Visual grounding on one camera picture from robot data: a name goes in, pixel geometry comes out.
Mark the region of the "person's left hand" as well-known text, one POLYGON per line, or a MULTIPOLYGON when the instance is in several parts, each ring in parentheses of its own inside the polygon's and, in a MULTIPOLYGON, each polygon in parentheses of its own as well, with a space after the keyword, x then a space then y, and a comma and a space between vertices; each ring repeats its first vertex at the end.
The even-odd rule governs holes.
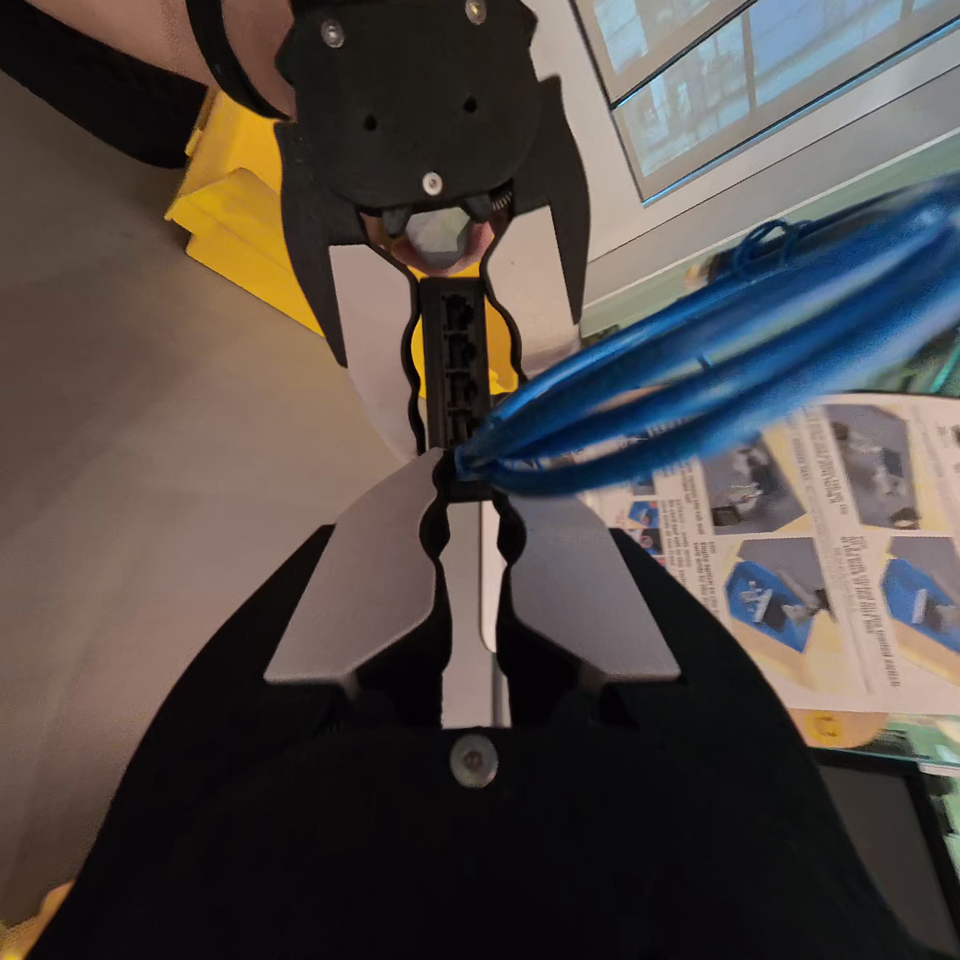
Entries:
POLYGON ((276 58, 293 25, 289 1, 223 1, 223 22, 231 48, 260 96, 287 117, 296 113, 293 88, 276 58))

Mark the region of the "black ethernet switch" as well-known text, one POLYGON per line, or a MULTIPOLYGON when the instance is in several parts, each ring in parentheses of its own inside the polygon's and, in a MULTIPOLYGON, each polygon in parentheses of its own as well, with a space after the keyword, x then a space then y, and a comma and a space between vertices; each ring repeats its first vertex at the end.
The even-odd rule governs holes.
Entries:
POLYGON ((411 399, 418 453, 462 447, 492 409, 486 296, 479 278, 426 277, 417 284, 425 413, 411 399))

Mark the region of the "black flat monitor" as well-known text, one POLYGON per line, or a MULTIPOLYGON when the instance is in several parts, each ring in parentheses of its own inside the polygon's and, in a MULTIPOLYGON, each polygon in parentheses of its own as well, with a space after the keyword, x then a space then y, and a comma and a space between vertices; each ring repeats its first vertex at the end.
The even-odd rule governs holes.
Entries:
POLYGON ((933 958, 959 957, 958 778, 905 757, 815 749, 856 846, 894 913, 933 958))

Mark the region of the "person's left forearm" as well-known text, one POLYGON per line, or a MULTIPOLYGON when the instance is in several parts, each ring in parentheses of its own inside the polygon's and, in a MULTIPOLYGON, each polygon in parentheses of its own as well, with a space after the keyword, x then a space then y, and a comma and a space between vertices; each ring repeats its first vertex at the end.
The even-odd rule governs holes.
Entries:
POLYGON ((215 86, 184 1, 30 1, 90 39, 149 65, 215 86))

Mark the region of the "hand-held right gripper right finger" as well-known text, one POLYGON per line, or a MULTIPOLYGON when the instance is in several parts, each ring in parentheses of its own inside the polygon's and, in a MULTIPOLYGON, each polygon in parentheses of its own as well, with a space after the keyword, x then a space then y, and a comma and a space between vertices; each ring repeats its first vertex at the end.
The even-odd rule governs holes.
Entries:
POLYGON ((546 724, 569 694, 678 681, 681 667, 614 536, 578 498, 496 495, 493 615, 510 724, 546 724))

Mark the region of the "large paned window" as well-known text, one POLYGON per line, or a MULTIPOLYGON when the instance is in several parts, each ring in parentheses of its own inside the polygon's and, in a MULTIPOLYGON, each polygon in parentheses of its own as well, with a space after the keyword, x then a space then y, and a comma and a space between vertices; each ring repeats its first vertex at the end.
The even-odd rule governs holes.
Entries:
POLYGON ((643 201, 958 27, 957 1, 573 2, 643 201))

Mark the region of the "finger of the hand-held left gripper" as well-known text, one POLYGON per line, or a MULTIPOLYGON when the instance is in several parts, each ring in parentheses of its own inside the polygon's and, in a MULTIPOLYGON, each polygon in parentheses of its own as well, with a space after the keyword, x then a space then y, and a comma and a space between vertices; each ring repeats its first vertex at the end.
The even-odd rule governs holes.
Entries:
POLYGON ((551 210, 513 217, 483 266, 493 303, 510 322, 523 377, 534 378, 579 349, 580 322, 571 310, 551 210))
POLYGON ((398 458, 415 458, 412 386, 404 368, 414 277, 366 245, 332 246, 330 259, 349 380, 381 440, 398 458))

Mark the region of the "yellow plastic bin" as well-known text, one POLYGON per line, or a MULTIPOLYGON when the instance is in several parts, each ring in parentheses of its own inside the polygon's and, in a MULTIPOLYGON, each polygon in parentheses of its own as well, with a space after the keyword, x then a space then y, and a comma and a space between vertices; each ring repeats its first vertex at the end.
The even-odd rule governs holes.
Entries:
POLYGON ((190 258, 323 337, 283 238, 274 125, 223 92, 208 91, 165 218, 190 235, 190 258))
POLYGON ((1 959, 27 958, 74 885, 74 881, 69 881, 49 891, 44 896, 37 913, 30 918, 18 923, 1 921, 1 959))

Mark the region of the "black wristband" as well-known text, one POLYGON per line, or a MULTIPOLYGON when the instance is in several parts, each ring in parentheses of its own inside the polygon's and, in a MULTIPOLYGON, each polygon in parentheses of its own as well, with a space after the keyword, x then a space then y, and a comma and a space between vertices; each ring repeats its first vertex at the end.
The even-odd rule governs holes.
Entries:
POLYGON ((239 106, 264 119, 289 122, 290 116, 260 94, 241 65, 227 31, 223 1, 185 1, 184 4, 198 51, 220 90, 239 106))

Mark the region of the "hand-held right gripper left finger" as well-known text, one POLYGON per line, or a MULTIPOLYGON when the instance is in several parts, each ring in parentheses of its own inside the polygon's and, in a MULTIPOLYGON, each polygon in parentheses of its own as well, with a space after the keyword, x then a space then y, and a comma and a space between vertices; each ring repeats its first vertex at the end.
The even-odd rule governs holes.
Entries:
POLYGON ((452 653, 442 555, 450 456, 432 448, 338 518, 265 670, 274 686, 336 686, 387 699, 402 723, 438 728, 452 653))

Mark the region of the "instruction poster on wooden board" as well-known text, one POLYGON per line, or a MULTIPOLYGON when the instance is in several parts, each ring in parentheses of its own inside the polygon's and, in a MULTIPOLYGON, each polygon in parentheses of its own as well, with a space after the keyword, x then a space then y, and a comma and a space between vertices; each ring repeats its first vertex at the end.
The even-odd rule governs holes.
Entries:
POLYGON ((958 765, 959 401, 825 398, 581 495, 746 650, 817 745, 927 727, 958 765))

